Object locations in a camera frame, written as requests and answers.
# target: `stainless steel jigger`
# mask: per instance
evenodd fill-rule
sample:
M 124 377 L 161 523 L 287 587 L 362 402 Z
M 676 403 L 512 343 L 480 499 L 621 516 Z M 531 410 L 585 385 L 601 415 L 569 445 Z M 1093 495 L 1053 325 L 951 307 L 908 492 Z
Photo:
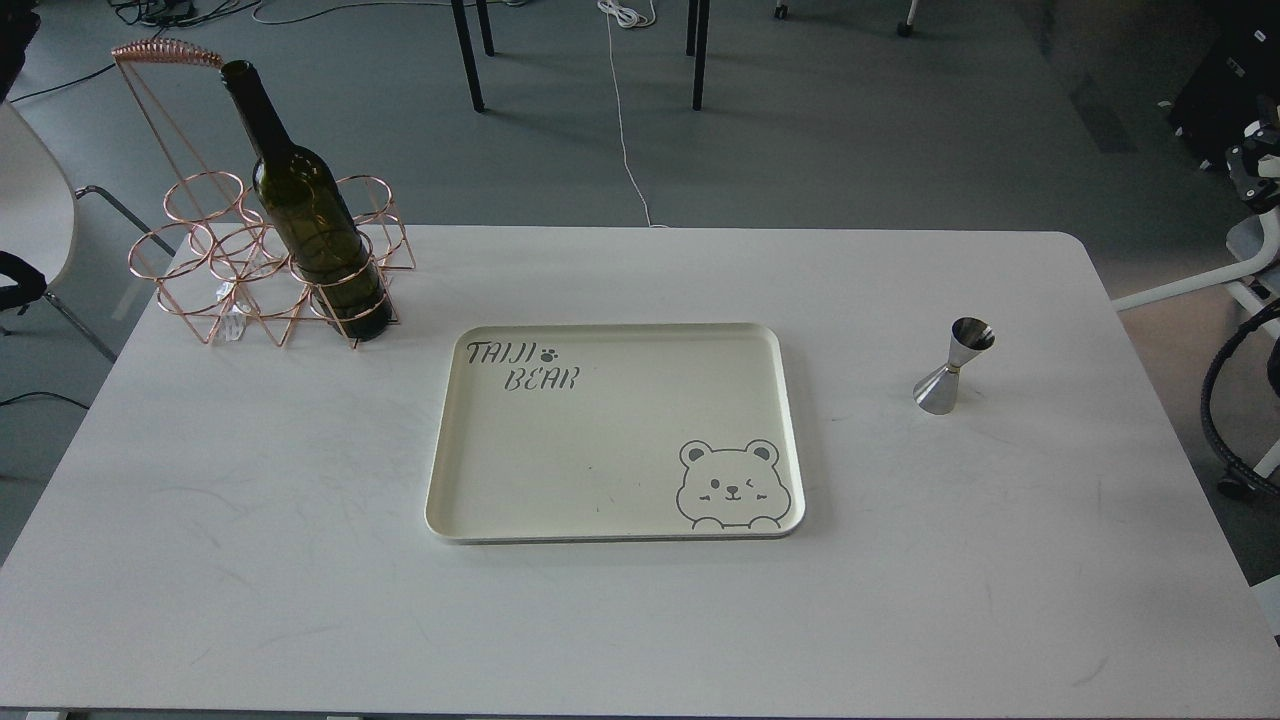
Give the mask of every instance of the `stainless steel jigger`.
M 991 325 L 978 318 L 960 318 L 951 324 L 951 351 L 947 364 L 915 383 L 915 404 L 934 415 L 946 415 L 956 406 L 960 368 L 996 343 Z

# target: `black table leg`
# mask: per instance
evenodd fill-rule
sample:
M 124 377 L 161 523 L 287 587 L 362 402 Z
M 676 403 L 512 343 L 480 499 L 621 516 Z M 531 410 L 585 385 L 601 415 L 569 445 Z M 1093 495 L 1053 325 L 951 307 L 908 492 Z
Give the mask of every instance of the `black table leg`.
M 694 56 L 694 35 L 698 32 L 698 0 L 689 0 L 689 27 L 685 29 L 685 55 Z
M 694 55 L 694 110 L 703 109 L 703 70 L 707 69 L 707 19 L 712 0 L 698 0 L 698 47 Z
M 476 56 L 471 50 L 471 31 L 467 29 L 467 14 L 462 0 L 453 0 L 453 24 L 458 28 L 458 45 L 462 47 L 462 67 L 467 70 L 467 85 L 471 87 L 471 106 L 476 113 L 484 113 L 484 97 L 480 96 L 480 76 L 476 74 Z
M 484 41 L 484 54 L 493 58 L 493 32 L 489 29 L 489 3 L 476 0 L 476 14 L 480 15 L 480 40 Z

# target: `white table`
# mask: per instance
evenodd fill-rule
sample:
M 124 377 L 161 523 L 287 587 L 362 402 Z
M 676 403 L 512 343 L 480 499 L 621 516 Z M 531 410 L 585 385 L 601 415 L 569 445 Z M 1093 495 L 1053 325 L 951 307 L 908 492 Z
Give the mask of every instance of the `white table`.
M 1073 238 L 412 237 L 403 324 L 357 351 L 324 327 L 204 347 L 143 315 L 0 569 L 0 706 L 1280 715 L 1280 652 Z M 932 416 L 910 389 L 961 315 L 996 346 Z M 792 536 L 428 532 L 462 332 L 740 320 L 782 345 Z

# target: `bottle neck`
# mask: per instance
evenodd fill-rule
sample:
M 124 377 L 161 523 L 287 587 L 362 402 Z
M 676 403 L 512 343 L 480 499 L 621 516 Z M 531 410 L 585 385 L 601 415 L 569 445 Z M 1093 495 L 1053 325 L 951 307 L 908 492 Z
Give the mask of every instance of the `bottle neck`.
M 293 142 L 262 87 L 257 69 L 247 60 L 232 60 L 223 65 L 221 74 L 257 156 L 269 160 L 288 152 Z

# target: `bear ear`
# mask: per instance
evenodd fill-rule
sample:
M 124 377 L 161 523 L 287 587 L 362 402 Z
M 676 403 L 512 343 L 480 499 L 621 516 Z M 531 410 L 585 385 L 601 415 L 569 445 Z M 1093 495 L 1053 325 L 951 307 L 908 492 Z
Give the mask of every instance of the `bear ear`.
M 753 439 L 746 445 L 746 451 L 769 465 L 778 464 L 778 448 L 773 447 L 773 443 L 767 439 Z
M 712 446 L 707 445 L 700 439 L 691 439 L 685 443 L 685 447 L 680 448 L 680 461 L 689 468 L 698 460 L 707 457 L 707 454 L 712 451 Z

